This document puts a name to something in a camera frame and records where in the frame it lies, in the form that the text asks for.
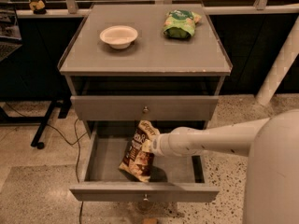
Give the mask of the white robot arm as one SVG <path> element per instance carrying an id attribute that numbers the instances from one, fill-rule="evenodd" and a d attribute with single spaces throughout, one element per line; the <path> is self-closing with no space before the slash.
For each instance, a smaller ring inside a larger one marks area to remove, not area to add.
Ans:
<path id="1" fill-rule="evenodd" d="M 243 224 L 299 224 L 299 110 L 207 130 L 179 127 L 150 144 L 157 156 L 202 150 L 248 158 Z"/>

